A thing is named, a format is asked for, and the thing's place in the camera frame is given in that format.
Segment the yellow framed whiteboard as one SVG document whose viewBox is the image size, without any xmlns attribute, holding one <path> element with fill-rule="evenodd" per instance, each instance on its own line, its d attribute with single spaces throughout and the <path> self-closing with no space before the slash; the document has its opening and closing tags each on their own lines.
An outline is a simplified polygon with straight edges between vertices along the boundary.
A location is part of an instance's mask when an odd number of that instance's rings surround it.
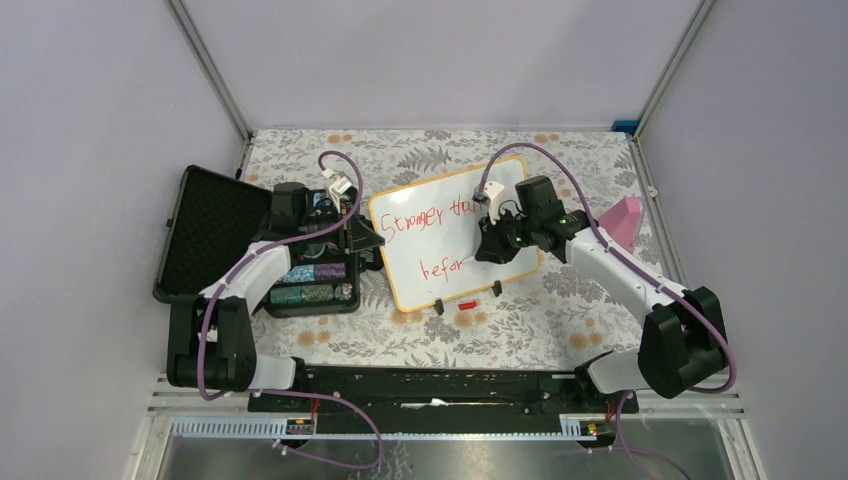
<svg viewBox="0 0 848 480">
<path fill-rule="evenodd" d="M 478 221 L 486 216 L 472 199 L 483 164 L 377 193 L 368 202 L 396 307 L 412 312 L 535 273 L 537 250 L 523 249 L 513 261 L 462 264 L 480 243 Z"/>
</svg>

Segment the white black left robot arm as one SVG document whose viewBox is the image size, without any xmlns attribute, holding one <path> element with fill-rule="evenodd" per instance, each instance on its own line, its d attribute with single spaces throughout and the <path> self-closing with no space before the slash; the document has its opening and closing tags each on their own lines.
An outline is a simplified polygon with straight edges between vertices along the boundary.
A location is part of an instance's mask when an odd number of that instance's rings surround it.
<svg viewBox="0 0 848 480">
<path fill-rule="evenodd" d="M 288 411 L 309 401 L 303 362 L 258 352 L 251 321 L 351 313 L 361 300 L 362 257 L 383 240 L 360 214 L 361 196 L 347 180 L 323 190 L 279 184 L 245 253 L 218 280 L 171 303 L 166 378 L 207 398 L 272 391 Z"/>
</svg>

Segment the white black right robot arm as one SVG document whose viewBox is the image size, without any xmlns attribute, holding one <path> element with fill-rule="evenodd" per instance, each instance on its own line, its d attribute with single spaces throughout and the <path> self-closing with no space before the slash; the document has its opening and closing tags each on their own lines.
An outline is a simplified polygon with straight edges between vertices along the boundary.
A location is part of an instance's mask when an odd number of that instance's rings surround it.
<svg viewBox="0 0 848 480">
<path fill-rule="evenodd" d="M 504 265 L 535 247 L 598 283 L 639 321 L 637 349 L 607 353 L 583 364 L 586 377 L 573 386 L 575 402 L 597 412 L 627 390 L 651 390 L 663 398 L 705 392 L 702 381 L 734 362 L 728 351 L 716 295 L 688 289 L 653 273 L 624 250 L 587 212 L 565 210 L 552 182 L 536 176 L 516 184 L 516 211 L 504 186 L 487 182 L 473 199 L 484 206 L 475 260 Z"/>
</svg>

